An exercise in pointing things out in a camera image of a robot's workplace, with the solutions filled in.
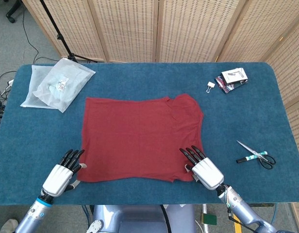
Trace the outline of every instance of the blue table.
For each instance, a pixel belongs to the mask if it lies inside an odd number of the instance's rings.
[[[86,97],[149,100],[188,93],[204,112],[201,138],[208,157],[247,202],[299,201],[299,153],[272,68],[266,63],[87,64],[97,73],[62,114],[22,108],[31,66],[22,66],[0,126],[0,205],[31,204],[53,166],[82,143]],[[243,67],[248,84],[224,94],[207,83],[221,71]],[[277,164],[237,164],[249,155],[236,140],[267,150]],[[215,191],[195,182],[130,178],[81,183],[57,204],[176,204],[220,202]]]

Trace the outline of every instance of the plastic bag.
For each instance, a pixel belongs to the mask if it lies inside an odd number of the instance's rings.
[[[43,79],[47,76],[51,69],[52,67],[32,65],[32,75],[29,85],[29,92],[25,101],[20,105],[21,107],[54,109],[32,94],[33,91],[37,90],[37,87],[42,83]]]
[[[63,113],[95,73],[87,67],[62,58],[33,94]]]

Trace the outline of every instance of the robotic hand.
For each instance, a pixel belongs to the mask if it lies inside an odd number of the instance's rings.
[[[228,218],[231,221],[239,223],[254,233],[291,233],[277,231],[270,223],[262,219],[231,186],[223,183],[224,176],[214,163],[197,147],[192,146],[192,149],[186,148],[186,150],[184,150],[180,148],[180,151],[194,165],[185,165],[186,170],[191,170],[194,179],[202,183],[207,189],[217,191],[218,198],[227,205]],[[241,222],[238,222],[232,217],[232,212]],[[247,226],[252,223],[259,225],[256,230]]]
[[[68,184],[72,176],[86,164],[76,165],[84,150],[69,150],[56,164],[43,184],[41,194],[30,207],[25,217],[16,229],[16,233],[33,233],[45,217],[53,204],[53,199],[61,196],[64,192],[75,189],[80,181],[76,180]]]

